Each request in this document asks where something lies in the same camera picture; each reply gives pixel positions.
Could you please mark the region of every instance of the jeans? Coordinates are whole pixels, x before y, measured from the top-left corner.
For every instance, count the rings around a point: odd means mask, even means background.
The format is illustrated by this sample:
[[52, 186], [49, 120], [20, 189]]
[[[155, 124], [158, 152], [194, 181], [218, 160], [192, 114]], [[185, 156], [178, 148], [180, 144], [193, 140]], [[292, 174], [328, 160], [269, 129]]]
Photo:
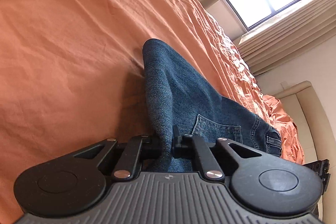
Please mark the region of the jeans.
[[229, 138], [280, 156], [279, 132], [237, 102], [221, 96], [182, 56], [158, 39], [143, 46], [146, 102], [163, 153], [150, 170], [192, 171], [190, 160], [172, 158], [173, 125], [180, 134], [197, 134], [206, 142]]

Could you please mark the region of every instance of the bed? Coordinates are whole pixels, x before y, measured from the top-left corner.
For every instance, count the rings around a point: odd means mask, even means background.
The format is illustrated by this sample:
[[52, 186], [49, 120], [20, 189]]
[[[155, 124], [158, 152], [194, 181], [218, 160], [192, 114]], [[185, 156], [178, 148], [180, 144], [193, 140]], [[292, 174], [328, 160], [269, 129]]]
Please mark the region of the bed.
[[149, 38], [276, 127], [284, 159], [304, 162], [290, 117], [268, 105], [272, 97], [198, 0], [1, 0], [0, 34], [1, 224], [22, 215], [12, 189], [23, 170], [108, 137], [152, 133], [142, 61]]

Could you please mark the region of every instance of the headboard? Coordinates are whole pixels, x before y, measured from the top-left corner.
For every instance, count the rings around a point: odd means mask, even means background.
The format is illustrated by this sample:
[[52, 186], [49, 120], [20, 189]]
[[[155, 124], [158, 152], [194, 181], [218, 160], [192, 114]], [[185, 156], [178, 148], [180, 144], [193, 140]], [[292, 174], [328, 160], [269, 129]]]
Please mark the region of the headboard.
[[336, 140], [327, 115], [309, 81], [274, 95], [298, 128], [305, 162], [330, 160], [328, 189], [319, 201], [319, 214], [326, 224], [336, 223]]

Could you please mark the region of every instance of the ribbed rubber surface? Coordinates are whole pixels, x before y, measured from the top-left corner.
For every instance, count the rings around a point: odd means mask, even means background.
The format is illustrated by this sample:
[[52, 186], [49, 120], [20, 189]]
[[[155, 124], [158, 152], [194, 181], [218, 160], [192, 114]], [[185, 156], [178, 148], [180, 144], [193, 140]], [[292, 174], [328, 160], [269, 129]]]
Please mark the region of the ribbed rubber surface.
[[312, 215], [295, 219], [264, 218], [241, 208], [219, 183], [197, 173], [147, 173], [131, 182], [116, 183], [107, 197], [82, 214], [44, 219], [25, 214], [18, 224], [315, 224]]

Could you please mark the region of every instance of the back pocket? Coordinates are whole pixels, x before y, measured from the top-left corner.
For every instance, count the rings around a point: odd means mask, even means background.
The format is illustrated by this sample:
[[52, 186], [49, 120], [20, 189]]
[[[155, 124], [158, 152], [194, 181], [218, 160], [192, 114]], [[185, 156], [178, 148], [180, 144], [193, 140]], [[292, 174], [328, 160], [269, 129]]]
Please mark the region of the back pocket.
[[243, 143], [240, 126], [227, 126], [213, 122], [201, 115], [197, 115], [196, 124], [192, 134], [199, 135], [206, 142], [214, 143], [220, 137], [228, 138], [238, 143]]
[[279, 132], [270, 126], [266, 133], [266, 151], [267, 153], [280, 157], [281, 156], [281, 137]]

